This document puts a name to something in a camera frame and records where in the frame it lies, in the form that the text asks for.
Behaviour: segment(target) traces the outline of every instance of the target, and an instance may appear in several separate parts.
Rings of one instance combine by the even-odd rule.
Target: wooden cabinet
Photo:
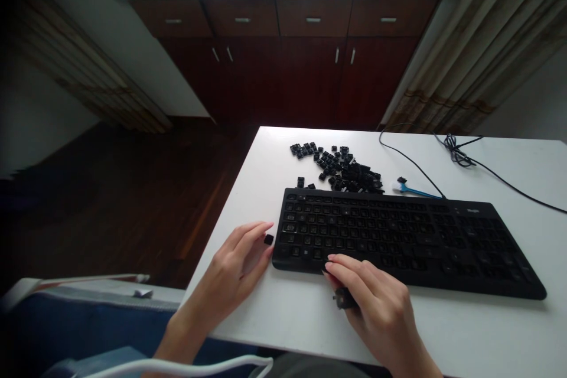
[[[132,3],[218,124],[373,131],[438,1]]]
[[[376,129],[418,42],[418,37],[348,39],[337,108],[340,128]]]

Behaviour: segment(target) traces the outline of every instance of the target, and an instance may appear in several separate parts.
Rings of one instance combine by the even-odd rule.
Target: black keyboard
[[[492,204],[287,188],[274,267],[320,274],[327,255],[338,253],[406,285],[547,295]]]

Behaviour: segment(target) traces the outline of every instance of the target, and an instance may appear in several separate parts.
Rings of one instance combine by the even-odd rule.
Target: wooden floor
[[[25,276],[114,273],[185,288],[256,131],[208,119],[175,120],[166,135],[99,125],[40,165],[63,183],[8,217],[3,291]]]

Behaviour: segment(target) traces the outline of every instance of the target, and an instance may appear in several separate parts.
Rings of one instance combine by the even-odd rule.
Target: desk
[[[189,297],[214,253],[238,225],[277,226],[286,187],[298,176],[318,180],[311,156],[289,147],[315,142],[328,152],[349,146],[357,161],[390,181],[435,193],[406,158],[378,143],[378,133],[260,127],[185,293]],[[471,140],[458,137],[458,143]],[[385,133],[383,141],[416,161],[449,199],[491,202],[547,289],[544,301],[410,287],[418,330],[446,375],[459,377],[564,376],[567,370],[567,216],[509,189],[480,167],[462,168],[431,135]],[[567,208],[567,146],[559,141],[485,138],[464,151],[531,196]],[[212,333],[215,338],[281,350],[377,364],[337,310],[323,276],[269,266],[256,290]]]

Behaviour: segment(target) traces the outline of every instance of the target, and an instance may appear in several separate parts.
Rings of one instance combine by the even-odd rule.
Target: blue cleaning brush
[[[411,189],[409,187],[406,186],[406,182],[407,180],[404,179],[403,177],[400,177],[397,181],[392,182],[392,190],[394,192],[400,192],[400,193],[404,193],[404,192],[411,192],[411,193],[415,193],[417,195],[421,195],[421,196],[425,196],[428,198],[435,198],[435,199],[442,199],[441,197],[435,196],[435,195],[431,195],[422,191],[416,191],[415,189]]]

